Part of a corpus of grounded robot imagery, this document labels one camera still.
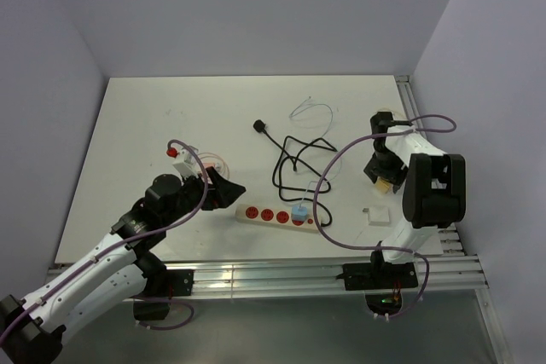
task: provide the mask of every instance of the gray wall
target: gray wall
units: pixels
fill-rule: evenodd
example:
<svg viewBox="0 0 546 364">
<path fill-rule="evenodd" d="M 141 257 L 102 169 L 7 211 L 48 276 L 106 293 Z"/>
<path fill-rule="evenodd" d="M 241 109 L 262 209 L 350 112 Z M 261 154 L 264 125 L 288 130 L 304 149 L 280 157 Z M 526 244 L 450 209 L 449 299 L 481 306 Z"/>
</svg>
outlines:
<svg viewBox="0 0 546 364">
<path fill-rule="evenodd" d="M 0 298 L 44 282 L 104 85 L 57 0 L 0 0 Z"/>
<path fill-rule="evenodd" d="M 448 0 L 62 0 L 110 77 L 414 71 Z"/>
<path fill-rule="evenodd" d="M 462 234 L 478 251 L 516 362 L 543 362 L 546 314 L 546 0 L 450 0 L 415 71 L 434 140 L 468 161 Z"/>
</svg>

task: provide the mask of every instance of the white power strip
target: white power strip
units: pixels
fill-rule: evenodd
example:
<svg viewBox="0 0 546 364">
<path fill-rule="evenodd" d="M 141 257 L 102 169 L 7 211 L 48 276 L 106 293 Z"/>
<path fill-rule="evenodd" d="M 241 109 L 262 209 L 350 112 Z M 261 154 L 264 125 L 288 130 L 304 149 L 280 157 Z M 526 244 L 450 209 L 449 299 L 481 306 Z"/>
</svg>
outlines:
<svg viewBox="0 0 546 364">
<path fill-rule="evenodd" d="M 300 232 L 318 233 L 312 215 L 307 215 L 303 222 L 293 221 L 290 209 L 266 208 L 256 205 L 238 205 L 235 210 L 237 222 L 266 225 L 272 228 L 292 229 Z"/>
</svg>

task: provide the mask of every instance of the yellow object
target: yellow object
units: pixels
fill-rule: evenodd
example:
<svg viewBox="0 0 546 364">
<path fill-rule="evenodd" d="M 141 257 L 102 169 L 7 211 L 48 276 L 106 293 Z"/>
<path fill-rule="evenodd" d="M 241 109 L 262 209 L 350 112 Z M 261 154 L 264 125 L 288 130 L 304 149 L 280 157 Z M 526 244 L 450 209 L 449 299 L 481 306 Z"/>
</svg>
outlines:
<svg viewBox="0 0 546 364">
<path fill-rule="evenodd" d="M 377 181 L 375 181 L 375 187 L 382 194 L 386 194 L 392 188 L 392 184 L 385 181 L 384 179 L 377 178 Z"/>
</svg>

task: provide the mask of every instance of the cable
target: cable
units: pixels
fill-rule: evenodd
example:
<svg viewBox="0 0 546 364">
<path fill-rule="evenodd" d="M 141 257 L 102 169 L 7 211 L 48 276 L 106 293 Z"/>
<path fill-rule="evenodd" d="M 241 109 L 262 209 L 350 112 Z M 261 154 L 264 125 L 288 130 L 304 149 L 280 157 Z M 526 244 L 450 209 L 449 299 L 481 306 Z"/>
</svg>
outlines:
<svg viewBox="0 0 546 364">
<path fill-rule="evenodd" d="M 172 147 L 172 144 L 178 144 L 180 146 L 182 146 L 184 149 L 188 150 L 188 152 L 191 154 L 192 157 L 194 157 L 195 161 L 197 162 L 197 164 L 199 165 L 200 169 L 201 169 L 201 172 L 203 175 L 206 175 L 206 169 L 205 169 L 205 166 L 203 165 L 203 163 L 201 162 L 201 160 L 199 159 L 199 157 L 197 156 L 197 154 L 194 152 L 193 149 L 191 149 L 191 147 L 189 145 L 186 145 L 184 142 L 182 141 L 179 141 L 179 140 L 170 140 L 168 143 L 167 143 L 167 146 L 169 148 Z M 199 209 L 203 206 L 203 204 L 205 203 L 205 200 L 206 200 L 206 195 L 208 193 L 208 178 L 203 178 L 203 182 L 204 182 L 204 188 L 203 188 L 203 194 L 201 195 L 201 199 L 199 201 L 199 204 L 186 216 L 186 217 L 183 217 L 182 219 L 180 219 L 179 221 L 176 221 L 174 222 L 172 225 L 170 226 L 167 226 L 165 228 L 160 228 L 160 229 L 157 229 L 157 230 L 153 230 L 151 232 L 147 232 L 147 233 L 144 233 L 144 234 L 138 234 L 136 236 L 132 236 L 128 239 L 123 239 L 123 240 L 120 240 L 119 242 L 107 247 L 104 251 L 101 251 L 99 253 L 97 253 L 95 255 L 95 260 L 99 260 L 101 259 L 103 256 L 107 255 L 109 252 L 113 251 L 114 249 L 117 249 L 127 243 L 130 243 L 132 241 L 135 241 L 135 240 L 140 240 L 140 239 L 144 239 L 144 238 L 147 238 L 149 236 L 152 236 L 154 234 L 162 234 L 164 232 L 166 232 L 167 230 L 170 230 L 170 229 L 173 229 L 173 228 L 176 228 L 180 225 L 183 225 L 184 223 L 186 223 L 188 220 L 190 220 L 192 217 L 195 216 L 195 214 L 199 211 Z M 94 261 L 92 260 L 88 260 L 86 261 L 84 264 L 82 264 L 79 268 L 77 268 L 76 270 L 74 270 L 69 276 L 67 276 L 64 280 L 62 280 L 57 286 L 53 287 L 51 290 L 49 290 L 47 293 L 45 293 L 42 297 L 41 297 L 41 302 L 42 303 L 35 303 L 33 305 L 31 305 L 28 309 L 26 309 L 23 313 L 21 313 L 19 316 L 17 316 L 17 318 L 15 318 L 11 324 L 4 330 L 4 332 L 2 333 L 2 335 L 0 335 L 0 348 L 4 345 L 4 343 L 6 342 L 6 339 L 8 338 L 8 335 L 13 331 L 14 328 L 16 328 L 19 323 L 21 323 L 27 316 L 29 316 L 35 309 L 37 309 L 40 305 L 42 305 L 43 303 L 47 302 L 51 297 L 53 297 L 58 291 L 62 290 L 68 283 L 70 283 L 72 280 L 74 280 L 76 277 L 78 277 L 80 274 L 82 274 L 87 268 L 89 268 L 90 266 L 92 266 L 93 264 L 95 264 Z"/>
<path fill-rule="evenodd" d="M 434 129 L 434 128 L 411 128 L 406 131 L 402 132 L 392 132 L 392 133 L 381 133 L 381 134 L 372 134 L 369 136 L 362 136 L 360 138 L 357 138 L 355 141 L 350 142 L 345 147 L 343 147 L 337 154 L 335 154 L 334 158 L 330 161 L 330 163 L 326 166 L 326 169 L 324 170 L 323 174 L 318 179 L 317 187 L 315 188 L 315 194 L 313 196 L 313 217 L 315 218 L 315 224 L 317 226 L 318 231 L 320 234 L 329 241 L 330 243 L 333 243 L 336 246 L 343 247 L 345 249 L 350 249 L 353 251 L 403 251 L 405 253 L 411 253 L 412 255 L 420 258 L 425 262 L 426 265 L 426 272 L 425 272 L 425 279 L 423 280 L 423 283 L 421 285 L 421 289 L 418 291 L 417 296 L 412 300 L 412 302 L 408 305 L 408 307 L 401 309 L 398 313 L 395 315 L 391 315 L 391 317 L 398 317 L 405 313 L 408 310 L 411 310 L 415 307 L 415 305 L 419 302 L 421 299 L 423 293 L 425 292 L 425 289 L 427 288 L 428 283 L 428 277 L 430 275 L 430 263 L 428 262 L 428 259 L 418 253 L 417 251 L 413 251 L 409 248 L 405 247 L 396 247 L 396 246 L 354 246 L 354 245 L 346 245 L 345 243 L 341 243 L 331 236 L 328 236 L 328 234 L 324 231 L 323 226 L 321 226 L 321 223 L 318 222 L 318 214 L 317 214 L 317 205 L 318 205 L 318 194 L 320 193 L 320 188 L 322 183 L 326 180 L 326 175 L 332 168 L 332 166 L 335 164 L 335 162 L 341 158 L 341 156 L 346 153 L 349 149 L 354 147 L 355 145 L 359 144 L 360 142 L 364 142 L 367 140 L 374 140 L 376 138 L 387 138 L 390 136 L 407 136 L 409 134 L 413 134 L 414 132 L 439 132 L 439 133 L 448 133 L 453 132 L 457 128 L 456 122 L 444 115 L 440 114 L 428 114 L 428 115 L 422 115 L 420 117 L 416 117 L 410 120 L 411 123 L 415 122 L 417 119 L 422 118 L 441 118 L 451 123 L 452 127 L 450 129 Z"/>
<path fill-rule="evenodd" d="M 320 138 L 323 138 L 326 134 L 329 133 L 329 131 L 332 129 L 332 125 L 334 124 L 334 110 L 332 109 L 331 106 L 329 106 L 328 104 L 324 104 L 324 103 L 314 103 L 314 102 L 309 102 L 307 103 L 308 101 L 310 101 L 311 97 L 307 97 L 305 100 L 303 100 L 303 102 L 301 102 L 301 104 L 299 104 L 289 115 L 288 115 L 288 118 L 290 119 L 294 119 L 295 117 L 297 117 L 298 115 L 300 115 L 302 112 L 304 111 L 307 111 L 309 110 L 310 108 L 314 108 L 314 107 L 320 107 L 320 106 L 324 106 L 326 107 L 329 111 L 330 111 L 330 123 L 328 124 L 328 128 L 324 131 L 324 133 L 320 136 Z M 305 108 L 303 108 L 302 110 L 299 110 L 298 109 L 302 106 L 307 106 Z M 332 176 L 331 178 L 329 178 L 328 180 L 329 181 L 333 181 L 340 173 L 341 173 L 341 168 L 343 167 L 343 159 L 340 161 L 340 166 L 337 170 L 337 172 L 335 173 L 334 176 Z"/>
<path fill-rule="evenodd" d="M 308 170 L 313 172 L 315 175 L 320 176 L 321 175 L 320 172 L 318 172 L 312 166 L 307 164 L 299 156 L 301 155 L 301 153 L 303 151 L 305 151 L 309 147 L 324 149 L 324 150 L 331 151 L 331 152 L 334 152 L 334 153 L 337 152 L 337 149 L 332 144 L 330 144 L 329 142 L 324 140 L 323 138 L 317 138 L 316 140 L 313 140 L 311 142 L 303 142 L 303 141 L 301 141 L 301 140 L 299 140 L 297 138 L 294 138 L 293 136 L 286 136 L 284 138 L 284 143 L 281 146 L 277 141 L 275 141 L 275 139 L 272 136 L 269 135 L 267 130 L 263 129 L 261 132 L 263 132 L 270 139 L 270 141 L 272 141 L 277 147 L 279 147 L 279 149 L 281 149 L 281 154 L 279 155 L 279 158 L 276 161 L 275 167 L 273 168 L 273 173 L 271 175 L 271 182 L 273 183 L 273 186 L 278 188 L 279 199 L 282 200 L 283 202 L 296 202 L 296 201 L 303 202 L 304 200 L 312 202 L 311 198 L 305 198 L 305 196 L 298 197 L 298 198 L 286 198 L 286 197 L 283 196 L 283 194 L 282 194 L 283 190 L 295 191 L 295 192 L 305 192 L 306 189 L 296 188 L 296 187 L 286 187 L 286 186 L 282 185 L 282 167 L 284 166 L 286 161 L 290 160 L 293 163 L 293 171 L 295 172 L 295 171 L 298 170 L 297 169 L 297 163 L 300 162 Z M 288 153 L 288 151 L 286 149 L 286 146 L 287 146 L 289 140 L 294 140 L 294 141 L 296 141 L 296 142 L 298 142 L 300 144 L 304 144 L 304 146 L 299 150 L 298 154 L 295 157 L 290 155 L 290 153 Z M 317 142 L 324 142 L 327 146 L 324 147 L 322 145 L 317 145 Z M 325 190 L 321 191 L 320 194 L 326 194 L 326 193 L 330 192 L 330 190 L 332 189 L 332 187 L 330 185 L 330 182 L 327 181 L 326 183 L 327 183 L 328 187 Z M 330 212 L 330 210 L 326 206 L 321 204 L 320 202 L 317 202 L 317 205 L 320 206 L 321 208 L 323 208 L 324 211 L 328 215 L 328 221 L 327 222 L 322 222 L 323 227 L 326 228 L 327 226 L 330 226 L 332 224 L 332 212 Z"/>
<path fill-rule="evenodd" d="M 304 196 L 301 198 L 301 202 L 299 202 L 299 206 L 298 206 L 299 208 L 301 208 L 301 206 L 303 205 L 305 196 L 309 192 L 309 188 L 311 187 L 311 184 L 312 183 L 317 183 L 317 182 L 318 181 L 309 181 L 309 183 L 307 184 L 307 188 L 305 189 Z"/>
<path fill-rule="evenodd" d="M 307 97 L 305 100 L 302 101 L 301 104 L 299 104 L 289 115 L 288 115 L 288 118 L 290 119 L 294 119 L 295 117 L 299 116 L 301 113 L 303 113 L 304 111 L 307 111 L 309 110 L 310 108 L 315 108 L 315 107 L 326 107 L 328 110 L 330 110 L 330 124 L 328 124 L 328 128 L 324 131 L 324 133 L 321 135 L 321 138 L 323 138 L 326 134 L 328 134 L 328 132 L 330 131 L 330 129 L 332 128 L 332 124 L 334 123 L 334 110 L 332 109 L 331 106 L 329 106 L 328 104 L 324 104 L 324 103 L 315 103 L 315 102 L 310 102 L 309 100 L 311 99 L 311 97 Z M 298 111 L 298 109 L 302 106 L 306 106 L 305 108 L 301 109 Z"/>
<path fill-rule="evenodd" d="M 141 300 L 141 301 L 146 302 L 146 303 L 179 304 L 179 305 L 182 305 L 182 306 L 187 307 L 189 309 L 189 317 L 187 319 L 185 319 L 184 321 L 181 321 L 180 323 L 175 324 L 174 326 L 152 326 L 152 325 L 150 325 L 150 324 L 148 324 L 148 323 L 146 323 L 144 321 L 138 321 L 137 322 L 137 324 L 139 326 L 145 327 L 148 330 L 156 330 L 156 331 L 160 331 L 160 332 L 166 332 L 166 331 L 169 331 L 169 330 L 176 330 L 177 328 L 186 326 L 190 321 L 192 321 L 192 319 L 194 318 L 194 315 L 195 315 L 194 306 L 192 306 L 189 303 L 184 302 L 183 300 L 172 299 L 172 298 L 143 298 L 143 297 L 140 297 L 140 296 L 133 296 L 132 298 L 135 299 L 135 300 Z"/>
</svg>

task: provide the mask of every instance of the white tabletop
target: white tabletop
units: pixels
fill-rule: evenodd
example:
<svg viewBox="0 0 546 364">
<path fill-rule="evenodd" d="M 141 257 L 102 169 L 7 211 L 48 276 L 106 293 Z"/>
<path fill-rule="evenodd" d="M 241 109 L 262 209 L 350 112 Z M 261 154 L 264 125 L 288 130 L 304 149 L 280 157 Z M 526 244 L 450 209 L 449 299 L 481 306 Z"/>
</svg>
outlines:
<svg viewBox="0 0 546 364">
<path fill-rule="evenodd" d="M 167 234 L 154 253 L 168 261 L 263 260 L 302 257 L 346 257 L 369 254 L 348 251 L 320 234 L 296 232 L 235 220 L 237 204 L 280 208 L 271 172 L 279 150 L 253 129 L 262 119 L 280 143 L 285 135 L 309 141 L 328 127 L 329 110 L 312 108 L 297 119 L 288 115 L 307 97 L 329 104 L 334 124 L 325 138 L 337 148 L 369 134 L 369 118 L 379 109 L 404 112 L 392 76 L 298 76 L 212 78 L 112 78 L 79 178 L 55 261 L 73 263 L 82 257 L 144 195 L 153 179 L 176 173 L 166 156 L 166 143 L 181 139 L 201 152 L 221 155 L 230 180 L 247 188 L 226 210 L 199 212 Z M 328 228 L 337 240 L 373 246 L 385 239 L 402 217 L 402 193 L 380 194 L 363 174 L 373 148 L 364 142 L 346 153 L 333 189 L 320 200 L 332 211 Z M 318 170 L 333 157 L 309 150 L 302 159 Z M 338 169 L 335 165 L 332 172 Z M 294 175 L 285 166 L 287 184 L 305 187 L 313 175 Z M 297 196 L 297 193 L 286 193 Z M 387 205 L 391 225 L 369 226 L 363 208 Z M 422 248 L 442 254 L 435 235 Z"/>
</svg>

